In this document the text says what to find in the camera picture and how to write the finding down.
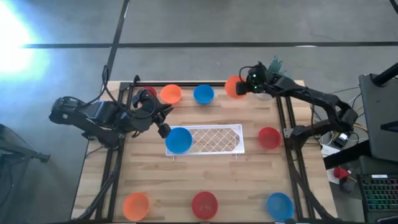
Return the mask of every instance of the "wooden tabletop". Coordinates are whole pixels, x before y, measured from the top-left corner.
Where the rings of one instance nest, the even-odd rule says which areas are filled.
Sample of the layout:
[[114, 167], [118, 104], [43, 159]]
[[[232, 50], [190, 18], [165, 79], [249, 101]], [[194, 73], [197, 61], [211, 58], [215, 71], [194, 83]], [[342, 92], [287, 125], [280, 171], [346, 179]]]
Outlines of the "wooden tabletop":
[[[108, 83], [115, 97], [119, 84]], [[161, 87], [155, 89], [159, 94]], [[280, 130], [276, 100], [261, 101], [254, 94], [235, 100], [227, 96], [223, 87], [214, 89], [214, 100], [203, 106], [193, 99], [192, 87], [182, 87], [182, 100], [174, 105], [166, 123], [171, 126], [242, 124], [245, 154], [238, 158], [232, 154], [177, 156], [173, 161], [173, 157], [165, 155], [164, 139], [157, 133], [156, 125], [138, 138], [126, 137], [114, 221], [128, 221], [123, 215], [123, 201], [133, 192], [144, 192], [150, 200], [150, 211], [142, 222], [198, 222], [191, 202], [203, 190], [213, 193], [218, 199], [218, 213], [210, 220], [213, 222], [272, 221], [264, 208], [270, 194], [283, 192], [293, 199], [283, 142], [277, 149], [264, 150], [257, 139], [263, 127]], [[101, 99], [110, 100], [108, 95]], [[296, 99], [292, 99], [292, 104], [297, 124], [310, 124], [309, 104]], [[88, 152], [99, 146], [98, 142], [90, 142]], [[312, 192], [336, 217], [319, 146], [306, 144], [302, 151]], [[102, 149], [85, 160], [73, 218], [79, 216], [98, 193], [105, 157], [106, 150]], [[302, 192], [300, 199], [306, 213]], [[108, 209], [108, 200], [104, 209]]]

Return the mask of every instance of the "white dish rack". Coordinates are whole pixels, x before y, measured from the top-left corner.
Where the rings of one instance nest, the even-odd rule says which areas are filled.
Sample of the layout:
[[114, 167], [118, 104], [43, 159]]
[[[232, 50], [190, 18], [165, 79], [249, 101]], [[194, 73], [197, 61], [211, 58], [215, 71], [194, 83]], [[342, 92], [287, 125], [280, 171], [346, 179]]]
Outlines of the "white dish rack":
[[193, 143], [191, 148], [183, 154], [175, 154], [166, 147], [167, 156], [244, 153], [241, 124], [171, 126], [171, 128], [189, 130]]

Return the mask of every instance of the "keyboard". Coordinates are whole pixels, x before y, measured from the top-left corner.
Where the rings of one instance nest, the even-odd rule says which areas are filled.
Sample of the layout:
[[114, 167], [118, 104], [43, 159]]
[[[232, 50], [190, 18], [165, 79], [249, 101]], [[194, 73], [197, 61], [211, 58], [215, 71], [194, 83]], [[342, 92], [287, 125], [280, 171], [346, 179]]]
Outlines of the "keyboard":
[[358, 175], [363, 209], [367, 212], [398, 212], [397, 175]]

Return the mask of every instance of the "gray floor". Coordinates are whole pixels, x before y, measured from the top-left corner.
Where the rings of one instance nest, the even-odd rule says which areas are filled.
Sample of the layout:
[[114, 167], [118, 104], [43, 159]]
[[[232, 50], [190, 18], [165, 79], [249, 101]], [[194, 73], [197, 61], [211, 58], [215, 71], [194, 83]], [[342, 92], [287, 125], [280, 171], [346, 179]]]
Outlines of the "gray floor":
[[[123, 0], [0, 1], [3, 15], [17, 21], [6, 27], [0, 23], [5, 31], [0, 44], [111, 43], [122, 4]], [[397, 40], [398, 15], [387, 0], [132, 0], [121, 36], [124, 43]], [[2, 223], [68, 220], [87, 141], [77, 128], [53, 124], [48, 115], [58, 97], [90, 100], [98, 94], [109, 52], [0, 52], [0, 123], [51, 154], [47, 164], [29, 164], [13, 199], [16, 206]], [[295, 79], [331, 92], [358, 86], [358, 75], [378, 73], [396, 63], [398, 47], [119, 49], [111, 79], [132, 80], [138, 74], [143, 80], [222, 80], [244, 65], [269, 63], [274, 55]], [[339, 96], [348, 101], [358, 93]], [[333, 195], [340, 218], [363, 220], [358, 199], [334, 187]]]

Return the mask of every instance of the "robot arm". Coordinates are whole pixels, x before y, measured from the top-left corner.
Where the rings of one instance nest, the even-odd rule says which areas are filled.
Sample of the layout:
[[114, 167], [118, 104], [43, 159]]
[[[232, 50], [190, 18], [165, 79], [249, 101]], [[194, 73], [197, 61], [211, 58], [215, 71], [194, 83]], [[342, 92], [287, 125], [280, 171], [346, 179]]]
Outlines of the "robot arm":
[[132, 105], [139, 109], [125, 110], [113, 101], [96, 101], [86, 104], [73, 97], [62, 97], [55, 101], [50, 120], [57, 124], [76, 126], [84, 131], [87, 139], [93, 137], [112, 149], [118, 146], [122, 135], [131, 131], [142, 133], [155, 123], [162, 138], [170, 132], [170, 126], [164, 123], [166, 116], [173, 110], [171, 105], [163, 105], [148, 90], [141, 90], [132, 97]]
[[296, 84], [292, 79], [271, 73], [259, 62], [250, 68], [246, 81], [236, 84], [236, 93], [268, 93], [272, 97], [294, 97], [322, 107], [328, 119], [310, 126], [296, 126], [290, 133], [289, 143], [294, 148], [301, 148], [310, 136], [324, 135], [329, 131], [352, 131], [358, 114], [349, 104], [342, 102], [336, 95], [322, 93]]

